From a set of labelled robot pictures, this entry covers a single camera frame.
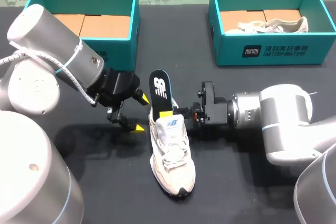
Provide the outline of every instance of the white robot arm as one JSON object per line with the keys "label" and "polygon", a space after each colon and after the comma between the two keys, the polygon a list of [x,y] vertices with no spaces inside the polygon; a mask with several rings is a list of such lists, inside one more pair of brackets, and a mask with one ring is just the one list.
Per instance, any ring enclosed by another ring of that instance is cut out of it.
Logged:
{"label": "white robot arm", "polygon": [[104,68],[104,60],[41,5],[31,5],[14,20],[7,39],[18,51],[0,59],[13,61],[0,82],[0,110],[27,116],[46,114],[59,99],[55,76],[77,89],[92,105],[108,107],[108,120],[128,131],[141,130],[120,113],[133,97],[149,104],[133,72]]}
{"label": "white robot arm", "polygon": [[297,180],[294,205],[302,224],[336,223],[336,116],[310,124],[310,95],[299,86],[276,85],[262,92],[215,97],[211,81],[198,92],[202,105],[176,110],[199,126],[261,129],[267,159],[279,166],[307,168]]}
{"label": "white robot arm", "polygon": [[26,8],[7,33],[18,49],[0,80],[0,223],[78,224],[83,198],[77,181],[43,129],[27,116],[57,104],[56,76],[92,105],[108,107],[108,120],[142,130],[120,113],[133,97],[149,102],[133,72],[104,69],[103,59],[40,5]]}

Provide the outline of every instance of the dark gray table surface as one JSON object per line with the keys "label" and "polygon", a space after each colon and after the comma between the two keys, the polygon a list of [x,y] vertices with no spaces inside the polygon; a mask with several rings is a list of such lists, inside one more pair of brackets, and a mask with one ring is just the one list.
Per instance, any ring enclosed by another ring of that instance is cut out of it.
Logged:
{"label": "dark gray table surface", "polygon": [[[327,3],[336,19],[336,4]],[[13,52],[7,30],[21,8],[0,8],[0,52]],[[320,66],[218,67],[207,21],[207,5],[141,6],[135,73],[149,96],[148,78],[155,69],[170,75],[180,106],[198,101],[201,82],[213,80],[216,95],[260,91],[293,83],[312,96],[313,121],[336,114],[336,47]],[[298,224],[293,189],[298,177],[270,165],[259,131],[190,133],[196,185],[185,200],[166,196],[149,159],[149,106],[126,101],[122,111],[139,120],[144,133],[123,133],[106,120],[106,108],[92,108],[60,82],[61,97],[48,115],[35,119],[56,144],[79,181],[85,200],[83,224],[226,223]]]}

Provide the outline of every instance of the new balance logo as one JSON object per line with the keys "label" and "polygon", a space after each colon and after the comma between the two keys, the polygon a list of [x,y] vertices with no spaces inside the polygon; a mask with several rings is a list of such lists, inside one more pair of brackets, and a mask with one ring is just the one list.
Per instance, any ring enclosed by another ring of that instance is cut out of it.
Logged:
{"label": "new balance logo", "polygon": [[155,94],[167,99],[167,94],[165,93],[166,86],[164,84],[164,80],[155,77],[154,86],[156,87]]}
{"label": "new balance logo", "polygon": [[177,122],[177,120],[168,121],[167,126],[174,126],[176,124],[176,122]]}

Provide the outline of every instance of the white sneaker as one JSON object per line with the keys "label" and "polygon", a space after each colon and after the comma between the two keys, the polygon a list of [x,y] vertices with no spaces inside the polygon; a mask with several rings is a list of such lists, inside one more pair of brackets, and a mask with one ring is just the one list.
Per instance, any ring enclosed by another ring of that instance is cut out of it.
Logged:
{"label": "white sneaker", "polygon": [[195,185],[195,165],[182,115],[153,120],[149,114],[153,155],[150,163],[161,187],[174,196],[186,196]]}
{"label": "white sneaker", "polygon": [[257,33],[307,33],[308,21],[301,17],[298,21],[283,21],[273,19],[268,22],[253,21],[250,23],[238,23],[238,29],[231,29],[227,34],[257,34]]}

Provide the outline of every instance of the brown cardboard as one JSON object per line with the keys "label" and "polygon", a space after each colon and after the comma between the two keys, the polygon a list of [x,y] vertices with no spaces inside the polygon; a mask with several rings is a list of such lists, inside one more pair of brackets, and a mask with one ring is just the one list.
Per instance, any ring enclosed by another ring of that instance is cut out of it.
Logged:
{"label": "brown cardboard", "polygon": [[90,38],[128,38],[130,24],[131,17],[129,16],[86,15],[80,36]]}
{"label": "brown cardboard", "polygon": [[298,21],[301,18],[299,10],[282,9],[282,10],[264,10],[266,21],[278,18],[284,21]]}
{"label": "brown cardboard", "polygon": [[79,36],[84,21],[84,14],[54,14],[54,16],[66,25],[74,34]]}
{"label": "brown cardboard", "polygon": [[252,21],[265,22],[264,12],[261,10],[246,11],[246,10],[231,10],[227,12],[221,12],[221,20],[224,31],[231,29],[237,29],[238,23],[249,23]]}

